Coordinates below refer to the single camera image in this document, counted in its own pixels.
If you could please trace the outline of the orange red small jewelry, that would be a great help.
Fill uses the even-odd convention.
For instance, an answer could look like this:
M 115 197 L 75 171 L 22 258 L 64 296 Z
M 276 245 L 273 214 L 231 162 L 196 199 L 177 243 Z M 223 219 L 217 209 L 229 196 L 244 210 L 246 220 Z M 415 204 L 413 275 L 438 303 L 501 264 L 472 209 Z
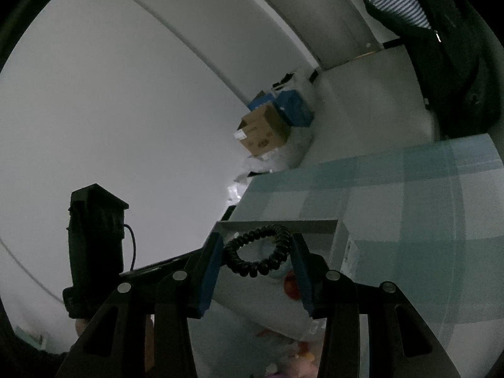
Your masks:
M 292 300 L 299 301 L 301 294 L 298 289 L 296 277 L 293 271 L 289 271 L 283 281 L 283 291 Z

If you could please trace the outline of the grey cardboard box lid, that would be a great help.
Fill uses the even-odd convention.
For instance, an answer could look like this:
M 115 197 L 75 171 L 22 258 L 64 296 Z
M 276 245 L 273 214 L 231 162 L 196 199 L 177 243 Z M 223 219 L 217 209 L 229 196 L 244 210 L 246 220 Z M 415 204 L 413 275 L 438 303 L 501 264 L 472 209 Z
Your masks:
M 323 258 L 327 271 L 339 271 L 354 280 L 360 250 L 344 223 L 337 219 L 280 220 L 292 234 L 303 236 L 311 254 Z M 241 277 L 222 266 L 214 300 L 237 315 L 296 341 L 320 341 L 326 319 L 312 317 L 301 300 L 284 290 L 284 279 L 294 272 L 291 260 L 268 275 Z

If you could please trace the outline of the teal plaid bed cover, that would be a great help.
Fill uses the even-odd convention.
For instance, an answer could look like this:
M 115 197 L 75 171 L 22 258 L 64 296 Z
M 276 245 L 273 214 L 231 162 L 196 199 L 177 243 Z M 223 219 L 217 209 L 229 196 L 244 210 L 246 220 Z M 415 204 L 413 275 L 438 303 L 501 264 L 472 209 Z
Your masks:
M 255 178 L 234 221 L 337 219 L 358 283 L 398 285 L 464 377 L 503 350 L 503 162 L 489 135 Z

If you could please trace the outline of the brown cardboard box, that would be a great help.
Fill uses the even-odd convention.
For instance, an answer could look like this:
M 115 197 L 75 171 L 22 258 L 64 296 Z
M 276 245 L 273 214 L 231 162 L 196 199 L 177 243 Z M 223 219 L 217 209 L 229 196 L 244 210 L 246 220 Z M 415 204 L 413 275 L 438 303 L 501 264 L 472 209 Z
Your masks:
M 288 142 L 290 126 L 271 101 L 247 113 L 233 137 L 253 156 L 261 156 Z

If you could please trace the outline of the blue storage box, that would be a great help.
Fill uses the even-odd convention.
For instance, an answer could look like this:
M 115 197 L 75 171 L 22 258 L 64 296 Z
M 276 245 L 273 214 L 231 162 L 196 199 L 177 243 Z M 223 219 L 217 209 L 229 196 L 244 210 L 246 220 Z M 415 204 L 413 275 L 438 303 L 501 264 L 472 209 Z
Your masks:
M 259 93 L 247 105 L 247 108 L 249 111 L 253 111 L 268 102 L 271 102 L 278 114 L 289 126 L 308 128 L 313 123 L 314 112 L 296 90 L 283 90 L 267 94 Z

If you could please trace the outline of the black hanging jacket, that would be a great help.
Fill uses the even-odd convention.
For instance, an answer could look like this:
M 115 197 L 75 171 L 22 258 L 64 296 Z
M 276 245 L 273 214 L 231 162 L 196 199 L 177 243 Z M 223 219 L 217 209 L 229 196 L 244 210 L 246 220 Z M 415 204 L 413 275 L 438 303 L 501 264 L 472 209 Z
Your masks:
M 419 2 L 431 29 L 402 26 L 363 0 L 367 13 L 405 45 L 442 137 L 488 132 L 501 117 L 500 90 L 477 12 L 464 0 Z

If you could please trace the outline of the grey door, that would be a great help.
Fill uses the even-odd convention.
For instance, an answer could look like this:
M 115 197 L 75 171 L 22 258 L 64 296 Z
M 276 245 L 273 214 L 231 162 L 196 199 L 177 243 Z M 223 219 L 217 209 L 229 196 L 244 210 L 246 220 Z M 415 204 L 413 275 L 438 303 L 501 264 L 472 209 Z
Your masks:
M 349 0 L 266 0 L 327 70 L 382 49 Z

